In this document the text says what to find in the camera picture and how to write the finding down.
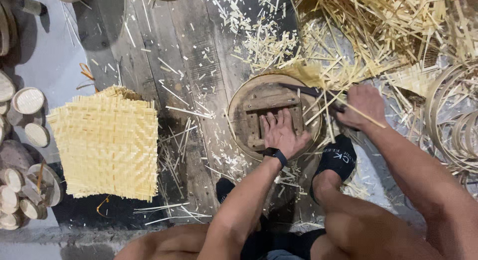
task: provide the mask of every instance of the leg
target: leg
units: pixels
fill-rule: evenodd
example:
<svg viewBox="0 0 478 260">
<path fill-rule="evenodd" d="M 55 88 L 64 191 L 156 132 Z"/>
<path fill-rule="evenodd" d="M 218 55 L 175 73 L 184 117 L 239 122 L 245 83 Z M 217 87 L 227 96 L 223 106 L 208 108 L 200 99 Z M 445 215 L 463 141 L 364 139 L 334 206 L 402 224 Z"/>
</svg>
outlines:
<svg viewBox="0 0 478 260">
<path fill-rule="evenodd" d="M 195 260 L 208 228 L 208 224 L 184 225 L 146 234 L 127 244 L 115 260 Z"/>
<path fill-rule="evenodd" d="M 341 184 L 332 170 L 313 180 L 315 198 L 326 211 L 327 238 L 332 244 L 353 259 L 441 258 L 403 220 L 375 204 L 342 194 Z"/>
</svg>

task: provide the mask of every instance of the man's right hand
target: man's right hand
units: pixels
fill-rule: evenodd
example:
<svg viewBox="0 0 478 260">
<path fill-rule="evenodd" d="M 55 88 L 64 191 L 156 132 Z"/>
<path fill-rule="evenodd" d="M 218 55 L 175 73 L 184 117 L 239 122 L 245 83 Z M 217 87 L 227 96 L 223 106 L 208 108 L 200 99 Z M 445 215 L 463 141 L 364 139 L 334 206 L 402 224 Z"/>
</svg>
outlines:
<svg viewBox="0 0 478 260">
<path fill-rule="evenodd" d="M 353 86 L 347 94 L 347 102 L 377 122 L 387 125 L 385 105 L 377 88 L 371 85 Z M 347 126 L 363 132 L 371 127 L 376 127 L 372 122 L 350 108 L 346 108 L 344 113 L 337 113 L 337 118 Z"/>
</svg>

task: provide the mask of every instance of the person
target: person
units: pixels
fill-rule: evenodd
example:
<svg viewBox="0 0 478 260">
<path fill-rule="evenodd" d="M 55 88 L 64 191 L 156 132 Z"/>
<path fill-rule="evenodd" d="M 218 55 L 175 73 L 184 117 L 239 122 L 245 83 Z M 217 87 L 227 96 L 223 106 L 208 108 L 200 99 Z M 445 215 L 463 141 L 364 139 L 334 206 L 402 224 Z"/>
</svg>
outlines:
<svg viewBox="0 0 478 260">
<path fill-rule="evenodd" d="M 227 186 L 220 184 L 227 182 L 218 183 L 218 198 L 223 202 L 210 225 L 176 226 L 147 234 L 127 245 L 116 260 L 478 258 L 478 203 L 437 159 L 388 125 L 376 88 L 354 86 L 347 98 L 350 105 L 387 126 L 378 127 L 349 108 L 337 114 L 379 149 L 398 186 L 425 218 L 426 239 L 387 210 L 340 192 L 355 167 L 356 155 L 350 139 L 339 135 L 335 144 L 324 148 L 311 181 L 312 196 L 326 213 L 325 230 L 301 236 L 257 235 L 263 232 L 256 230 L 266 195 L 282 168 L 280 158 L 265 156 L 236 187 L 224 190 Z M 295 135 L 288 109 L 279 111 L 278 118 L 268 113 L 261 119 L 266 147 L 279 149 L 286 159 L 310 138 L 307 132 Z"/>
</svg>

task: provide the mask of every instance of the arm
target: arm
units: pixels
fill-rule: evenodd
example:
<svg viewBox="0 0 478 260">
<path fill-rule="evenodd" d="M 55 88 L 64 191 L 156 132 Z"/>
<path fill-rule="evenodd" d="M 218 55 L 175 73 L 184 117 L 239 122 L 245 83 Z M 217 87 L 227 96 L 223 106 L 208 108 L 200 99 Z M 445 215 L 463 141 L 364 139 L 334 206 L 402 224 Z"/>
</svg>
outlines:
<svg viewBox="0 0 478 260">
<path fill-rule="evenodd" d="M 348 101 L 363 113 L 388 125 L 383 99 L 376 88 L 353 87 Z M 432 245 L 439 247 L 445 255 L 457 256 L 461 253 L 459 250 L 468 255 L 466 251 L 478 242 L 478 203 L 450 172 L 390 126 L 379 128 L 352 110 L 338 114 L 338 118 L 363 131 L 379 149 L 398 186 L 427 221 L 428 238 L 431 238 L 431 232 L 438 235 L 430 240 Z"/>
<path fill-rule="evenodd" d="M 301 150 L 310 139 L 306 131 L 302 136 L 295 135 L 289 109 L 280 110 L 277 120 L 272 113 L 267 113 L 267 119 L 264 116 L 260 119 L 264 123 L 266 147 L 280 149 L 287 159 Z M 257 169 L 229 193 L 211 222 L 198 260 L 239 259 L 281 168 L 277 158 L 265 157 Z"/>
</svg>

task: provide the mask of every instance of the concrete floor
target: concrete floor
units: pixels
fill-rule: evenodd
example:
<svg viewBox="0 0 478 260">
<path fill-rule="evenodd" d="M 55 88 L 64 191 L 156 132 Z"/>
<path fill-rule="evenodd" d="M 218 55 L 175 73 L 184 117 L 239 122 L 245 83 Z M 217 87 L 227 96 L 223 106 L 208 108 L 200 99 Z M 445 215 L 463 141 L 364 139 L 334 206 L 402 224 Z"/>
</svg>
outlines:
<svg viewBox="0 0 478 260">
<path fill-rule="evenodd" d="M 80 74 L 79 63 L 87 63 L 81 44 L 73 36 L 70 38 L 67 23 L 58 0 L 38 0 L 49 10 L 48 17 L 33 17 L 24 13 L 15 13 L 21 31 L 21 55 L 19 63 L 7 67 L 5 72 L 12 77 L 18 89 L 34 86 L 44 92 L 47 99 L 45 113 L 54 107 L 62 106 L 76 95 L 91 95 L 93 86 L 76 90 L 87 80 Z M 65 4 L 74 15 L 71 4 Z M 44 116 L 36 117 L 45 124 Z M 15 126 L 14 138 L 28 144 L 21 126 Z M 367 177 L 368 193 L 366 200 L 397 214 L 414 225 L 421 233 L 425 231 L 422 216 L 416 212 L 408 199 L 390 177 L 385 161 L 374 146 L 364 139 L 365 145 L 355 145 L 359 158 L 359 177 Z M 35 150 L 38 158 L 48 163 L 59 161 L 54 139 L 45 148 Z M 66 259 L 112 259 L 127 240 L 144 234 L 144 231 L 120 232 L 74 232 L 60 229 L 51 209 L 47 220 L 34 220 L 17 231 L 0 231 L 0 260 L 66 260 Z M 291 231 L 306 230 L 293 227 Z"/>
</svg>

